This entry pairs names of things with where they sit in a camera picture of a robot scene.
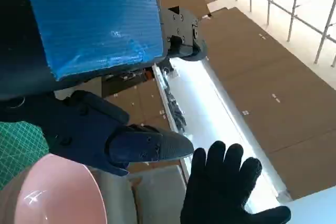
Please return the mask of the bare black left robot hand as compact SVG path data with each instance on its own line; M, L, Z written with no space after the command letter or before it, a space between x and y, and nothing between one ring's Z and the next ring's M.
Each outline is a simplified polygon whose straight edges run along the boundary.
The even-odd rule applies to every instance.
M194 151L187 137L131 125L126 111L88 91L54 93L206 54L197 18L160 0L1 0L1 121L36 125L52 154L118 176L130 163L184 158Z

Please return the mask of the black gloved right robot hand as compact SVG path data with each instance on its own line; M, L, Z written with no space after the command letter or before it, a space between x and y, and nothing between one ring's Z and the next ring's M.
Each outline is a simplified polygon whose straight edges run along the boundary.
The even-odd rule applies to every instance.
M259 159L245 161L243 147L226 147L214 142L208 151L194 151L188 179L181 223L287 223L291 211L278 206L256 214L245 210L245 205L262 172Z

